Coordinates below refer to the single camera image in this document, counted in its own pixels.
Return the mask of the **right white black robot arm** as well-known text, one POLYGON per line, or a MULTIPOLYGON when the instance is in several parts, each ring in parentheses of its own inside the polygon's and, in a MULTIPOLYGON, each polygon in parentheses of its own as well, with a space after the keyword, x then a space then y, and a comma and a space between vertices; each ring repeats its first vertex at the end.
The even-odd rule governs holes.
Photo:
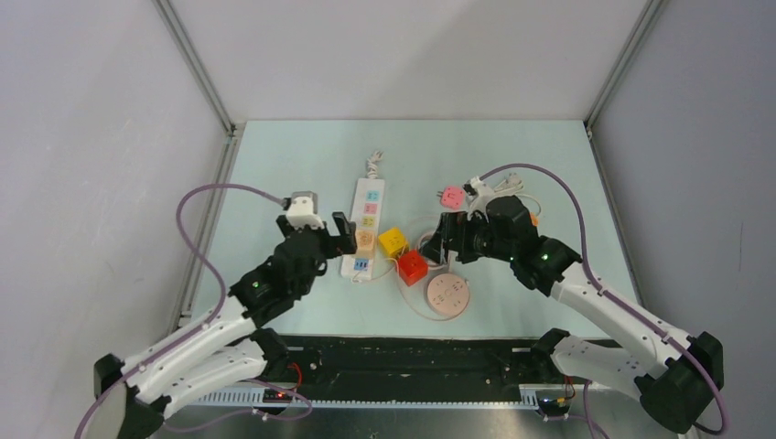
POLYGON ((473 213, 441 214, 419 252, 437 263, 452 252, 461 263, 506 262, 523 286, 576 310, 617 343, 602 348, 553 328, 532 348, 532 370, 540 380, 564 374, 598 382, 637 400, 676 434, 698 428, 720 395, 724 354, 716 337, 692 336, 604 285, 579 253, 540 234, 514 196, 495 198, 473 213))

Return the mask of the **red cube socket adapter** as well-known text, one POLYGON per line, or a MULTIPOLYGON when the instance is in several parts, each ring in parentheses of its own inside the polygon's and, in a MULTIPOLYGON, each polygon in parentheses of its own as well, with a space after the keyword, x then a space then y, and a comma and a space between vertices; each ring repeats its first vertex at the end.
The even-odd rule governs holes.
POLYGON ((399 278, 406 286, 417 284, 426 277, 428 271, 428 264, 418 250, 406 252, 397 261, 399 278))

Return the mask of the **beige cube plug adapter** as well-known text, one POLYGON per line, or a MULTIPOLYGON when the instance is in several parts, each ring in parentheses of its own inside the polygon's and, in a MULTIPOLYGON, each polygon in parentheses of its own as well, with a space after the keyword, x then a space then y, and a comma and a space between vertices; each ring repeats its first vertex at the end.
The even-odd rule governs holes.
POLYGON ((374 258, 376 235, 373 230, 357 229, 355 233, 357 250, 354 257, 357 259, 370 260, 374 258))

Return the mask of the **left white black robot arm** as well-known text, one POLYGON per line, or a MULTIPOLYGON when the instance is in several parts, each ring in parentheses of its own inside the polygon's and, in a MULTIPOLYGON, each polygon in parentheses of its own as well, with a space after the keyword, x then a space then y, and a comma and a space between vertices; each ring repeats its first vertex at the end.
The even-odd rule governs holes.
POLYGON ((82 438, 147 438, 175 413, 242 380, 279 380, 288 369, 285 343, 267 323, 309 294, 328 261, 355 253, 356 225, 332 215, 339 235, 311 216, 277 219, 284 239, 205 316, 127 359, 108 354, 94 365, 93 406, 77 428, 82 438))

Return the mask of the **yellow cube socket adapter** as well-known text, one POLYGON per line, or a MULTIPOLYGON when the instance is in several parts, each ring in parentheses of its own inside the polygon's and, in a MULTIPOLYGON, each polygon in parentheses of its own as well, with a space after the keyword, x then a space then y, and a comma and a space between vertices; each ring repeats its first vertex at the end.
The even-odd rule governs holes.
POLYGON ((397 227, 380 233, 377 241, 382 254, 389 259, 397 260, 410 250, 407 238, 397 227))

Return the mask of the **white multicolour power strip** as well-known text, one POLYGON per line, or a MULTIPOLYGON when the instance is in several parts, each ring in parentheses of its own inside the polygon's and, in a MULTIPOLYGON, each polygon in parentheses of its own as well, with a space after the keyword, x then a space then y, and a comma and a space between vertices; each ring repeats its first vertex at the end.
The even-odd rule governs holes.
POLYGON ((366 160, 365 176, 357 180, 350 221, 357 229, 373 230, 376 235, 374 258, 370 260, 357 259, 353 255, 342 258, 340 275, 354 283, 365 283, 372 279, 375 256, 377 252, 377 236, 385 198, 385 180, 380 176, 379 164, 383 160, 383 151, 377 150, 366 160))

